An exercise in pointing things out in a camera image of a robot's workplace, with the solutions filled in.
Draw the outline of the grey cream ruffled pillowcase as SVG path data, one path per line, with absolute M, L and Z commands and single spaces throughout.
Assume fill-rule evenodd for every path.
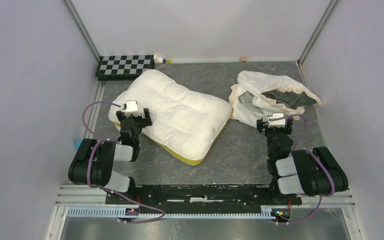
M 254 128 L 257 120 L 266 121 L 273 114 L 302 115 L 306 107 L 322 104 L 305 85 L 287 75 L 243 70 L 236 80 L 228 98 L 231 118 Z

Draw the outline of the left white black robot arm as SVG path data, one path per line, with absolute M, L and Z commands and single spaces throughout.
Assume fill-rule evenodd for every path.
M 114 163 L 137 160 L 141 150 L 139 134 L 153 123 L 148 108 L 136 114 L 117 111 L 116 116 L 120 121 L 119 138 L 116 141 L 83 139 L 69 166 L 68 179 L 74 184 L 118 192 L 120 200 L 131 204 L 137 198 L 135 180 L 116 172 Z

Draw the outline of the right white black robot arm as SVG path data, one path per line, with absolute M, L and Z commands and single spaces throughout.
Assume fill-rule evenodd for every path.
M 349 180 L 326 146 L 294 149 L 293 120 L 274 115 L 258 119 L 256 129 L 267 141 L 267 170 L 273 177 L 269 199 L 282 204 L 289 195 L 332 196 L 347 191 Z

